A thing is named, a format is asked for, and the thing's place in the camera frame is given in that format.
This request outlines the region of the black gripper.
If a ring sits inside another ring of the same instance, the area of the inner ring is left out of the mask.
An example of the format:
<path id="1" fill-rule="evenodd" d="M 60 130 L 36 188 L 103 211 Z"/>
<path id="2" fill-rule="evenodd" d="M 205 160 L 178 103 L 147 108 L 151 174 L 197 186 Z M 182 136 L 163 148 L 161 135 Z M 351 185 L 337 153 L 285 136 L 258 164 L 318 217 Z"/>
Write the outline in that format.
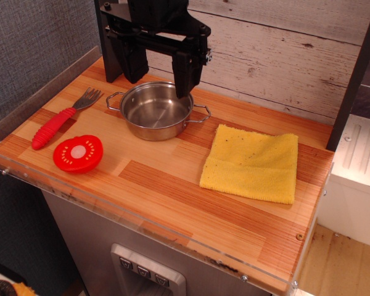
<path id="1" fill-rule="evenodd" d="M 187 10 L 188 1 L 105 2 L 109 81 L 124 74 L 132 84 L 148 71 L 146 49 L 172 57 L 177 98 L 187 97 L 200 83 L 202 69 L 211 61 L 207 38 L 211 29 Z"/>

